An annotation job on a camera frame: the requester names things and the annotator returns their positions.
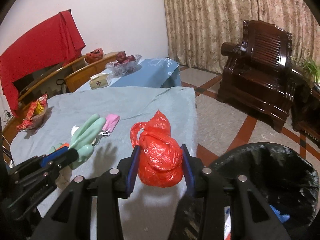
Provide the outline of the white toothpaste box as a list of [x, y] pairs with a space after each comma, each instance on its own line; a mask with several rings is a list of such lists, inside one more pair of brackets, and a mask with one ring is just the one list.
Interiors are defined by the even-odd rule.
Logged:
[[231, 209], [230, 206], [224, 207], [225, 223], [224, 223], [224, 240], [231, 239]]

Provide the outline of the green potted plant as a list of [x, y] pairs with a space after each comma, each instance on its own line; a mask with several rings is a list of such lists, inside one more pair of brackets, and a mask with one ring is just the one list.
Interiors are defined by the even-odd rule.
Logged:
[[319, 85], [319, 66], [312, 58], [295, 59], [295, 66], [310, 82]]

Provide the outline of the black trash bin bag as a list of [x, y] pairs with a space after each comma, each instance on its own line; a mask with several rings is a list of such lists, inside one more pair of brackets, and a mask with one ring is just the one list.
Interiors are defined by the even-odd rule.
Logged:
[[[239, 146], [206, 166], [226, 179], [248, 176], [264, 200], [290, 215], [283, 227], [290, 239], [319, 239], [319, 176], [313, 166], [286, 146], [255, 142]], [[170, 239], [199, 239], [203, 198], [186, 193], [179, 201]]]

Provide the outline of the glass fruit bowl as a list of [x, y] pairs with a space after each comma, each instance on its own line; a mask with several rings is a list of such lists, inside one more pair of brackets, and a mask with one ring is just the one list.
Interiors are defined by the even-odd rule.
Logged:
[[139, 62], [142, 56], [136, 54], [134, 57], [135, 61], [127, 61], [124, 63], [118, 63], [118, 61], [109, 62], [105, 65], [105, 68], [109, 70], [114, 77], [122, 77], [132, 74], [141, 68]]

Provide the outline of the tissue box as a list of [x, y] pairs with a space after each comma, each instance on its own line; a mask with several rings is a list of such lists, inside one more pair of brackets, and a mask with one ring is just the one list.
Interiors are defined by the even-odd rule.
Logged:
[[89, 80], [89, 85], [92, 90], [100, 88], [100, 87], [107, 87], [111, 83], [111, 75], [107, 73], [99, 73], [93, 75]]

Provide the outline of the red apples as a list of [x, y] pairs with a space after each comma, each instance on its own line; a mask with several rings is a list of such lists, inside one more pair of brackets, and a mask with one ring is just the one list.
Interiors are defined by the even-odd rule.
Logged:
[[116, 55], [117, 64], [128, 63], [128, 62], [132, 62], [132, 61], [135, 61], [135, 60], [136, 60], [136, 58], [133, 55], [127, 56], [125, 51], [120, 51]]

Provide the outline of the green rubber glove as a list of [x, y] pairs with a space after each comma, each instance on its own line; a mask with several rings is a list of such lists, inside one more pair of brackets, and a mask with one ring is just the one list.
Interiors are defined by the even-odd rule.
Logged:
[[106, 123], [105, 118], [99, 114], [93, 114], [76, 132], [72, 135], [69, 149], [74, 149], [78, 153], [77, 159], [69, 164], [71, 170], [75, 170], [80, 165], [88, 161], [94, 152], [92, 142], [102, 131]]

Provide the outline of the grey table cloth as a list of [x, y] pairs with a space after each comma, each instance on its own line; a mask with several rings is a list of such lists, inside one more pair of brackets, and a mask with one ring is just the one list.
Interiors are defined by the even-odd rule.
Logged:
[[[117, 166], [132, 153], [131, 127], [162, 112], [170, 122], [171, 135], [179, 145], [196, 154], [197, 114], [195, 92], [191, 88], [105, 87], [57, 95], [48, 100], [43, 125], [20, 132], [13, 139], [10, 152], [15, 164], [47, 154], [51, 147], [71, 140], [71, 130], [92, 115], [120, 116], [109, 137], [101, 138], [93, 155], [73, 171], [73, 175], [94, 178]], [[153, 187], [135, 183], [129, 199], [119, 201], [121, 226], [125, 239], [167, 239], [179, 200], [186, 191], [185, 182], [173, 187]]]

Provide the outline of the beige patterned curtain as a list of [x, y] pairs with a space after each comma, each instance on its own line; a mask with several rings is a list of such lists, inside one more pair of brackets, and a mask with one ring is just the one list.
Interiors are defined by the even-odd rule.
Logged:
[[169, 57], [188, 67], [221, 73], [224, 42], [240, 43], [244, 20], [290, 32], [294, 58], [319, 61], [319, 24], [303, 0], [164, 0]]

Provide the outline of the dark wooden side table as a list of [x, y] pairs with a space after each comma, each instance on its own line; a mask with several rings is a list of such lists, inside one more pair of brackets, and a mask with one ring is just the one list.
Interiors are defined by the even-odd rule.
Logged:
[[291, 113], [293, 130], [306, 134], [319, 147], [319, 91], [306, 83], [297, 85]]

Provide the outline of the pink face mask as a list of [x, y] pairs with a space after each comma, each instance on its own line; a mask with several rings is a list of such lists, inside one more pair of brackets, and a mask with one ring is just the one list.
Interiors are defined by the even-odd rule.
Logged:
[[102, 131], [99, 133], [100, 136], [108, 137], [112, 134], [113, 130], [115, 129], [116, 125], [120, 120], [120, 116], [116, 114], [109, 114], [106, 118], [106, 123], [103, 126]]

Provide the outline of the wooden tv cabinet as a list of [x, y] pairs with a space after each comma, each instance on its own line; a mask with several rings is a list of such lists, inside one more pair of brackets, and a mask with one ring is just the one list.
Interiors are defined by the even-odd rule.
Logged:
[[42, 94], [49, 97], [57, 94], [74, 92], [87, 81], [90, 77], [105, 70], [105, 65], [116, 60], [116, 52], [110, 52], [98, 61], [87, 63], [85, 56], [62, 66], [57, 64], [51, 68], [41, 70], [41, 75], [25, 86], [18, 94], [18, 117], [10, 119], [3, 128], [4, 147], [10, 148], [10, 144], [17, 135], [16, 126], [25, 118], [29, 105]]

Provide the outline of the blue plastic bag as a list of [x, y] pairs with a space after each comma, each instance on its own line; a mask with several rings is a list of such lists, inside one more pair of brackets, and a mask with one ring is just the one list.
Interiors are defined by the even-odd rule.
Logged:
[[290, 218], [290, 215], [287, 214], [282, 214], [279, 210], [277, 210], [275, 207], [273, 207], [272, 205], [270, 205], [270, 208], [272, 209], [272, 211], [276, 214], [277, 218], [279, 219], [279, 221], [283, 224], [285, 222], [287, 222]]

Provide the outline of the crumpled white tissue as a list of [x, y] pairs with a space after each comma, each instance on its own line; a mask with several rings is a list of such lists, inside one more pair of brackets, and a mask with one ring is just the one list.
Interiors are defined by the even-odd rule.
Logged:
[[79, 129], [79, 126], [73, 126], [71, 129], [71, 136], [73, 136], [78, 129]]

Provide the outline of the snack basket red packets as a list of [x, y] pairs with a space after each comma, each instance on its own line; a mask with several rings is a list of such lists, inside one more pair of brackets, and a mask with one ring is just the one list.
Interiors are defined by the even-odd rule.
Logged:
[[43, 123], [44, 115], [48, 109], [48, 94], [43, 94], [36, 101], [33, 101], [27, 111], [25, 119], [21, 124], [16, 126], [16, 129], [20, 131], [29, 131], [36, 129]]

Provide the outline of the blue table cover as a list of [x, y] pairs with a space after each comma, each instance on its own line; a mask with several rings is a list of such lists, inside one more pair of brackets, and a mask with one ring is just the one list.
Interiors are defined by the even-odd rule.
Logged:
[[[144, 59], [139, 62], [140, 70], [122, 77], [113, 77], [109, 70], [102, 73], [111, 75], [111, 83], [107, 87], [149, 87], [170, 88], [181, 85], [179, 64], [169, 58]], [[92, 90], [89, 81], [78, 88], [77, 92]]]

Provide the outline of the red plastic bag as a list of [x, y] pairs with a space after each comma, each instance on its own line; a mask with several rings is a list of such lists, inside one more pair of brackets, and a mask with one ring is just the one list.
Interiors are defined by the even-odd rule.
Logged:
[[147, 122], [134, 124], [130, 140], [140, 148], [138, 176], [142, 183], [165, 188], [182, 180], [183, 150], [171, 137], [170, 122], [161, 111]]

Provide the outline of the red cloth cover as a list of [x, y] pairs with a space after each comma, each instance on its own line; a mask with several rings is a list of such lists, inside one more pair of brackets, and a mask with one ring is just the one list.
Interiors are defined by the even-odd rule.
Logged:
[[69, 63], [84, 47], [70, 10], [41, 22], [8, 47], [1, 55], [1, 87], [13, 116], [18, 116], [15, 81], [45, 67]]

